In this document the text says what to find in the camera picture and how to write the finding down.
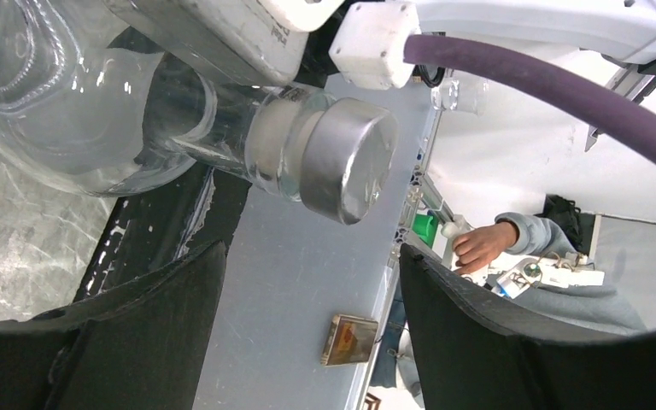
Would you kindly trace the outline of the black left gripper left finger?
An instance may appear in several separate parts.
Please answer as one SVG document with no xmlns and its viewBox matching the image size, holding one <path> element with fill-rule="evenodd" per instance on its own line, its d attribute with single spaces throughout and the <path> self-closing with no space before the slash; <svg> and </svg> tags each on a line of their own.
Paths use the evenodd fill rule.
<svg viewBox="0 0 656 410">
<path fill-rule="evenodd" d="M 0 321 L 0 409 L 189 409 L 226 272 L 215 242 L 27 321 Z"/>
</svg>

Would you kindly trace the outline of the clear round glass bottle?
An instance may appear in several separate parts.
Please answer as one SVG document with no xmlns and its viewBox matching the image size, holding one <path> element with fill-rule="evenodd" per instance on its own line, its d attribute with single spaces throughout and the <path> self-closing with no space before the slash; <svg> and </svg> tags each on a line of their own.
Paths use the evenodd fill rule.
<svg viewBox="0 0 656 410">
<path fill-rule="evenodd" d="M 390 171 L 383 107 L 296 81 L 215 84 L 107 1 L 0 1 L 0 160 L 91 196 L 163 186 L 196 162 L 345 225 Z"/>
</svg>

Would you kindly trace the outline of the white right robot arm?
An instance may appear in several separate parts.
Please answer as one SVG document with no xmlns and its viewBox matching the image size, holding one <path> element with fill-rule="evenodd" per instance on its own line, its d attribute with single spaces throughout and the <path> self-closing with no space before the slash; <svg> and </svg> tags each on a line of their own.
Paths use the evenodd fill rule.
<svg viewBox="0 0 656 410">
<path fill-rule="evenodd" d="M 419 1 L 424 32 L 575 46 L 619 67 L 607 88 L 636 103 L 656 88 L 656 0 Z"/>
</svg>

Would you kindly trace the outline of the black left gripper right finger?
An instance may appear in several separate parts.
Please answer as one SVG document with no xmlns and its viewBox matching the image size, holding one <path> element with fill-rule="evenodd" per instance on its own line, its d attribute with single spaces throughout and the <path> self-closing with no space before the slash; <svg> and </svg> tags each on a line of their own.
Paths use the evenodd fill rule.
<svg viewBox="0 0 656 410">
<path fill-rule="evenodd" d="M 533 313 L 401 247 L 429 409 L 656 409 L 656 331 L 622 337 Z"/>
</svg>

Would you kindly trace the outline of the person's hand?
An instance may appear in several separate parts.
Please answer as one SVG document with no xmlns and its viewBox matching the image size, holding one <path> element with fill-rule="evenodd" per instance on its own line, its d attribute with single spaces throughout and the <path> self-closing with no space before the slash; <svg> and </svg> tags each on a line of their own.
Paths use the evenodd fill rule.
<svg viewBox="0 0 656 410">
<path fill-rule="evenodd" d="M 518 228 L 504 220 L 459 235 L 452 243 L 457 257 L 457 273 L 466 275 L 477 272 L 517 241 Z"/>
</svg>

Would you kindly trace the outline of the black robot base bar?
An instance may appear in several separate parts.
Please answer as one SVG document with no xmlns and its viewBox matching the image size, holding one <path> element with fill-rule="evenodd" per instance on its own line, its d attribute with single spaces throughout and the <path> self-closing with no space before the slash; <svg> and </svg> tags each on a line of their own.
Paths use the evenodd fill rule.
<svg viewBox="0 0 656 410">
<path fill-rule="evenodd" d="M 251 184 L 197 164 L 169 184 L 121 197 L 74 297 L 81 301 L 198 249 L 231 245 Z"/>
</svg>

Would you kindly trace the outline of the grey sleeved forearm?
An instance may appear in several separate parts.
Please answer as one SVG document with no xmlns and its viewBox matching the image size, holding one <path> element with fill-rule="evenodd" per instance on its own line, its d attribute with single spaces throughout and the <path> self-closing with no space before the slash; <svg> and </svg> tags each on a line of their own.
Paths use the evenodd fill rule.
<svg viewBox="0 0 656 410">
<path fill-rule="evenodd" d="M 518 239 L 506 252 L 522 256 L 561 256 L 574 253 L 571 244 L 558 224 L 535 215 L 504 213 L 495 223 L 512 224 Z M 638 312 L 619 292 L 611 277 L 601 284 L 587 281 L 566 287 L 539 284 L 513 301 L 522 308 L 590 330 L 628 336 L 647 330 Z"/>
</svg>

